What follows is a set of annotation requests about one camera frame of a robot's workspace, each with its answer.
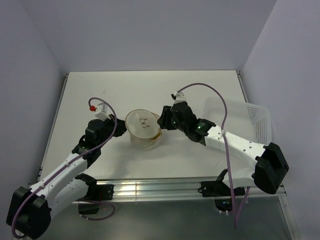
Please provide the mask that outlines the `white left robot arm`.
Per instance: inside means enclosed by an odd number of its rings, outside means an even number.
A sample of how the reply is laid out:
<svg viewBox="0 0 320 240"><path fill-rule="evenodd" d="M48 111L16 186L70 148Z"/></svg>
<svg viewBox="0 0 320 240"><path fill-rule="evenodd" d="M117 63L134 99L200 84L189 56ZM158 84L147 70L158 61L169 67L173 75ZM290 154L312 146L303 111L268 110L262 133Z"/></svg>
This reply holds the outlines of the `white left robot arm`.
<svg viewBox="0 0 320 240"><path fill-rule="evenodd" d="M12 195L6 223L16 239L39 238L51 220L73 202L80 200L97 204L112 199L113 192L101 192L97 180L85 174L101 155L102 147L112 138L120 137L127 128L124 120L113 115L91 120L85 134L62 164L47 177L28 188L19 187Z"/></svg>

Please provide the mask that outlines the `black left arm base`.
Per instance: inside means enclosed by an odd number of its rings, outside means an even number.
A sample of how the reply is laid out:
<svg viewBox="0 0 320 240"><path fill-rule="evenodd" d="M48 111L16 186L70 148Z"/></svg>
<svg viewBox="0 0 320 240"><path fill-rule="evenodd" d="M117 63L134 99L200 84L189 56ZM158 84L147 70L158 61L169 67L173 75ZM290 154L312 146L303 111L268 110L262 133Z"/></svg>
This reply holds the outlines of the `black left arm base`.
<svg viewBox="0 0 320 240"><path fill-rule="evenodd" d="M78 212L82 217L97 214L103 204L112 207L111 213L107 216L108 218L115 213L115 206L108 202L113 199L114 184L98 184L98 181L94 177L85 173L77 175L75 179L81 180L86 186L88 186L86 194L80 199L80 201L91 204L78 204Z"/></svg>

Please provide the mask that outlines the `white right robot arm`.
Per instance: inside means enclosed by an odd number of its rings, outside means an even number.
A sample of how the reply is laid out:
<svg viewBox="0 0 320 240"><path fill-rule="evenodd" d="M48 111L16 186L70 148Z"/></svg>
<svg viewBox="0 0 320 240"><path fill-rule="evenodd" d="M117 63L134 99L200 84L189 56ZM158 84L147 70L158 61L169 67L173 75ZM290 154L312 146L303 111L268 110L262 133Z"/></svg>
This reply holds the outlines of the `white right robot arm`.
<svg viewBox="0 0 320 240"><path fill-rule="evenodd" d="M256 143L230 132L207 119L198 118L183 101L165 105L157 123L164 130L179 130L189 140L212 147L234 156L247 164L239 170L224 169L217 179L201 187L209 189L213 196L243 196L245 187L257 187L267 194L275 194L289 171L289 165L281 148L271 142Z"/></svg>

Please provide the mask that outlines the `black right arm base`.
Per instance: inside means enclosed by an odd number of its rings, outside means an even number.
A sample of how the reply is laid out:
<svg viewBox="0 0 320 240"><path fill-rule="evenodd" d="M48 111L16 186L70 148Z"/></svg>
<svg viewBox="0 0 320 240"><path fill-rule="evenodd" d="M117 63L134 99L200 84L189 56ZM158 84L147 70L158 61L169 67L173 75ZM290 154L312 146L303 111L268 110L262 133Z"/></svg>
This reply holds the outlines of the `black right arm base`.
<svg viewBox="0 0 320 240"><path fill-rule="evenodd" d="M223 197L222 199L214 200L215 207L219 212L230 214L233 213L233 204L231 198L231 189L223 183L225 176L228 175L228 170L224 169L216 180L202 181L198 193L202 197Z"/></svg>

